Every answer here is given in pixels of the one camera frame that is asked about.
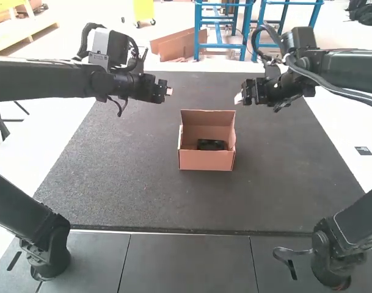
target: yellow cart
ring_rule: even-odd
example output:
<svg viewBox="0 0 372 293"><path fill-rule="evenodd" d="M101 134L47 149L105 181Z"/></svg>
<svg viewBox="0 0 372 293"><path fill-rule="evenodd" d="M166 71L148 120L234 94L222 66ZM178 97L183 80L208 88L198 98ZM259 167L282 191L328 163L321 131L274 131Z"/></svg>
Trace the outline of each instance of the yellow cart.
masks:
<svg viewBox="0 0 372 293"><path fill-rule="evenodd" d="M141 27L141 21L150 20L150 24L154 26L156 21L155 8L153 0L133 0L133 10L134 10L134 25L136 28Z"/></svg>

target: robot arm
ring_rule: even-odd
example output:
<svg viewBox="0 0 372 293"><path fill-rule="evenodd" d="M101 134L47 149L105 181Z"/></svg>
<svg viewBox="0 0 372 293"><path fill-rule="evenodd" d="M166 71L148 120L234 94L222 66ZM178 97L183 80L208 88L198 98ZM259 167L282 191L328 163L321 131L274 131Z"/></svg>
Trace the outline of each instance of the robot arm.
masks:
<svg viewBox="0 0 372 293"><path fill-rule="evenodd" d="M279 45L287 72L281 74L277 63L255 46L257 34L266 30ZM372 51L320 50L311 27L295 27L279 36L268 24L258 27L251 43L265 67L264 78L247 79L235 103L251 105L254 102L274 107L278 112L301 96L314 96L320 85L343 97L360 101L372 107ZM351 274L358 264L366 261L367 250L372 248L372 190L348 208L320 220L313 232L312 248L292 251L277 247L277 252L312 254L311 267L315 277L325 286L341 291L351 284Z"/></svg>
<svg viewBox="0 0 372 293"><path fill-rule="evenodd" d="M92 51L87 51L87 37L93 29ZM72 60L0 57L0 102L94 96L101 102L115 102L119 107L118 116L125 109L128 98L161 104L172 89L167 86L167 81L159 80L155 84L155 76L144 73L146 53L147 49L142 56L139 54L131 37L89 23L82 32L80 50ZM81 62L85 57L89 58L89 63ZM123 107L111 96L124 100ZM55 278L68 267L69 221L1 175L0 226L20 239L20 247L27 252L34 279Z"/></svg>
<svg viewBox="0 0 372 293"><path fill-rule="evenodd" d="M135 41L97 24L88 24L82 48L74 60L37 60L0 57L0 101L37 98L87 98L106 102L111 96L161 104L170 95L167 81L144 73L144 60ZM92 51L86 51L89 31L96 27ZM89 63L82 63L85 56Z"/></svg>

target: box flap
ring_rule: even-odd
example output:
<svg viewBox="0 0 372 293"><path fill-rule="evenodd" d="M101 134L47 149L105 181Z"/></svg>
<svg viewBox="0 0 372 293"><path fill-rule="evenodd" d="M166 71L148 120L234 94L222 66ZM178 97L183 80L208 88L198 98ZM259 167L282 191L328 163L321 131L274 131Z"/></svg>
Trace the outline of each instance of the box flap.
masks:
<svg viewBox="0 0 372 293"><path fill-rule="evenodd" d="M179 126L178 150L180 150L182 138L183 138L183 125L180 125Z"/></svg>
<svg viewBox="0 0 372 293"><path fill-rule="evenodd" d="M234 150L236 145L236 132L233 127L230 128L228 136L228 150Z"/></svg>
<svg viewBox="0 0 372 293"><path fill-rule="evenodd" d="M236 111L226 110L180 110L183 125L232 126Z"/></svg>
<svg viewBox="0 0 372 293"><path fill-rule="evenodd" d="M194 32L194 28L192 27L190 29L185 29L184 31L181 31L181 32L176 32L174 34L166 35L165 37L161 37L161 38L157 38L155 40L152 40L152 41L150 41L151 52L153 54L159 54L159 44L160 43L163 43L163 42L172 40L174 38L181 37L182 35L187 35L187 34L190 34L190 33L193 33L193 32Z"/></svg>
<svg viewBox="0 0 372 293"><path fill-rule="evenodd" d="M207 29L199 31L199 42L206 43L208 39ZM189 58L194 55L194 29L192 32L166 42L158 44L160 61L170 61L180 57Z"/></svg>

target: black cable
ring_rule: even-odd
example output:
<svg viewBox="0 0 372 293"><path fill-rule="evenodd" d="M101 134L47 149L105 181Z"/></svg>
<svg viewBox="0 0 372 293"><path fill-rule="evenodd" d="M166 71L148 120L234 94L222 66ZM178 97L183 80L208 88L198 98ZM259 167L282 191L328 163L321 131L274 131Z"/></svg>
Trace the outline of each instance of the black cable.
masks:
<svg viewBox="0 0 372 293"><path fill-rule="evenodd" d="M86 26L82 29L81 32L81 44L78 49L77 56L73 57L72 60L81 61L83 58L87 57L89 52L87 51L88 47L88 35L92 29L98 29L99 27L105 29L106 27L102 24L97 23L87 23Z"/></svg>
<svg viewBox="0 0 372 293"><path fill-rule="evenodd" d="M131 62L131 65L128 65L126 67L116 67L116 66L110 67L110 72L111 73L130 72L130 71L134 70L137 67L137 60L139 58L139 49L138 49L138 46L137 46L136 41L134 41L134 39L132 37L128 37L128 38L129 38L129 42L132 44L133 49L134 49L134 56L133 56L133 58L135 60L133 60Z"/></svg>
<svg viewBox="0 0 372 293"><path fill-rule="evenodd" d="M282 57L286 54L285 52L285 48L283 47L283 43L281 41L281 37L280 35L275 31L275 29L270 26L269 24L262 24L261 26L258 26L253 32L252 32L252 35L251 35L251 45L252 45L252 49L264 60L267 60L267 61L271 61L272 60L272 57L269 56L269 55L266 55L265 53L263 53L262 51L260 51L258 48L257 48L257 37L258 37L258 34L261 32L261 31L267 31L267 33L269 34L269 36L272 38L272 41L278 45L279 47L279 51L282 55Z"/></svg>
<svg viewBox="0 0 372 293"><path fill-rule="evenodd" d="M125 100L125 103L123 104L123 107L122 107L122 106L118 103L118 101L115 101L115 100L112 99L110 96L108 96L107 99L109 99L110 101L114 102L114 103L118 106L119 111L118 111L117 116L118 116L118 117L121 117L123 111L126 109L127 104L129 103L129 100L126 99L126 100Z"/></svg>
<svg viewBox="0 0 372 293"><path fill-rule="evenodd" d="M243 35L243 33L241 32L241 30L236 29L236 31L238 31L238 32L242 35L242 37L243 37L243 41L246 42L246 49L247 49L248 53L252 55L252 52L248 49L248 40L245 40L245 39L244 39L244 35ZM259 55L257 55L257 59L259 59L260 61L263 62L263 59L262 59Z"/></svg>

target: black bag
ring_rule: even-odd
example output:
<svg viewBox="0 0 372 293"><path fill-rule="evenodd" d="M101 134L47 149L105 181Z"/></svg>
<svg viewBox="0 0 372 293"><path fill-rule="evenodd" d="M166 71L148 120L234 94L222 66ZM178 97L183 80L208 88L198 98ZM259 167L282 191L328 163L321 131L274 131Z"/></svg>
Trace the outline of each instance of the black bag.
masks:
<svg viewBox="0 0 372 293"><path fill-rule="evenodd" d="M350 11L350 20L359 20L365 14L372 12L372 4L366 4L363 7Z"/></svg>
<svg viewBox="0 0 372 293"><path fill-rule="evenodd" d="M367 0L350 0L349 7L347 7L346 11L353 11L355 9L361 8L365 6Z"/></svg>
<svg viewBox="0 0 372 293"><path fill-rule="evenodd" d="M372 12L365 13L362 15L359 20L359 23L362 23L366 26L372 26Z"/></svg>

